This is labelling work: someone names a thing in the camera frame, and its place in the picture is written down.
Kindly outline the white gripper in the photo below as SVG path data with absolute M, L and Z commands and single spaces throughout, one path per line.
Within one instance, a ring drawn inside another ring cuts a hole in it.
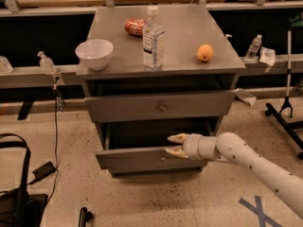
M 179 133 L 169 136 L 168 140 L 172 143 L 183 144 L 183 148 L 180 146 L 165 148 L 165 151 L 170 155 L 193 160 L 217 160 L 219 158 L 215 136 L 203 136 L 195 133 L 187 136 L 186 133 Z

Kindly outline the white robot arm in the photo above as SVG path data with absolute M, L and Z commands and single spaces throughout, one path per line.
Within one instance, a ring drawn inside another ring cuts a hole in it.
M 166 152 L 183 159 L 230 162 L 249 169 L 300 218 L 303 218 L 303 180 L 253 151 L 233 132 L 219 136 L 179 133 L 168 137 L 177 146 Z

